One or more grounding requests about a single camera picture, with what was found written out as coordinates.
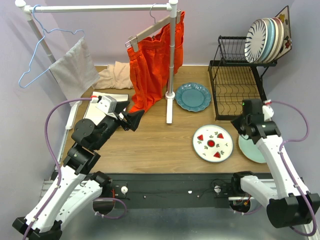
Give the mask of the floral round plate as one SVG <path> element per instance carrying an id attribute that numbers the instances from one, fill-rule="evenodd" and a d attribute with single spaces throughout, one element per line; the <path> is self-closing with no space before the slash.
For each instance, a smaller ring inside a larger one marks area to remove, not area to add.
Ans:
<path id="1" fill-rule="evenodd" d="M 265 158 L 258 149 L 258 147 L 253 143 L 252 139 L 249 139 L 248 135 L 239 135 L 238 146 L 242 153 L 251 161 L 259 164 L 266 163 Z"/>

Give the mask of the watermelon pattern round plate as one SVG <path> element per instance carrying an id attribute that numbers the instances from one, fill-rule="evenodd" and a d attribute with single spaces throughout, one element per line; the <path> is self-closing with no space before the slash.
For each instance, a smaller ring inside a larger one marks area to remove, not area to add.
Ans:
<path id="1" fill-rule="evenodd" d="M 224 128 L 214 124 L 198 128 L 193 135 L 192 145 L 198 156 L 211 163 L 225 161 L 234 149 L 231 135 Z"/>

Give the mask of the teal scalloped ceramic plate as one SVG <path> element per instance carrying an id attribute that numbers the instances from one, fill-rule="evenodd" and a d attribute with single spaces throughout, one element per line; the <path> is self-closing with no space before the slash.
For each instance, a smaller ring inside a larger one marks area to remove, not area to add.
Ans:
<path id="1" fill-rule="evenodd" d="M 189 112 L 200 112 L 211 103 L 210 91 L 202 84 L 189 82 L 178 87 L 175 92 L 177 104 Z"/>

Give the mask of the blue striped round plate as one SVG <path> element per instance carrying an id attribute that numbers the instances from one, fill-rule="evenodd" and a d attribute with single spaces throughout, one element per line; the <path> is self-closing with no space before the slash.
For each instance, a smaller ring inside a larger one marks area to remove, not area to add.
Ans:
<path id="1" fill-rule="evenodd" d="M 244 43 L 244 56 L 248 63 L 255 63 L 262 56 L 268 38 L 267 24 L 257 19 L 250 26 Z"/>

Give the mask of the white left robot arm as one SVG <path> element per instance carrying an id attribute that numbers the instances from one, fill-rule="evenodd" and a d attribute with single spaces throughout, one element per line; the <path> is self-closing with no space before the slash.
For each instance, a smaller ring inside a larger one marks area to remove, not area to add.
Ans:
<path id="1" fill-rule="evenodd" d="M 126 112 L 129 101 L 116 101 L 110 96 L 94 95 L 85 98 L 97 104 L 104 118 L 95 124 L 84 118 L 74 127 L 71 138 L 74 144 L 69 149 L 63 163 L 52 158 L 57 168 L 57 177 L 45 195 L 24 217 L 18 217 L 12 226 L 29 240 L 58 240 L 64 228 L 88 203 L 107 200 L 113 205 L 126 204 L 116 198 L 112 179 L 101 171 L 95 172 L 76 193 L 74 189 L 87 177 L 101 157 L 97 151 L 122 127 L 125 131 L 136 131 L 145 111 Z"/>

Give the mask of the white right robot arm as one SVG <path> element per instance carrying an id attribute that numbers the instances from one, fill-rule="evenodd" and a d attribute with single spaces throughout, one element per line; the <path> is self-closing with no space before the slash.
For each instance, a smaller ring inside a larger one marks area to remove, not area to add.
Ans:
<path id="1" fill-rule="evenodd" d="M 272 121 L 273 101 L 244 99 L 242 113 L 232 120 L 232 125 L 241 135 L 247 135 L 264 157 L 276 189 L 273 190 L 250 171 L 233 174 L 230 191 L 241 196 L 252 196 L 266 209 L 270 223 L 275 228 L 313 224 L 309 236 L 317 231 L 316 213 L 320 196 L 311 193 L 299 177 L 285 149 L 277 124 Z"/>

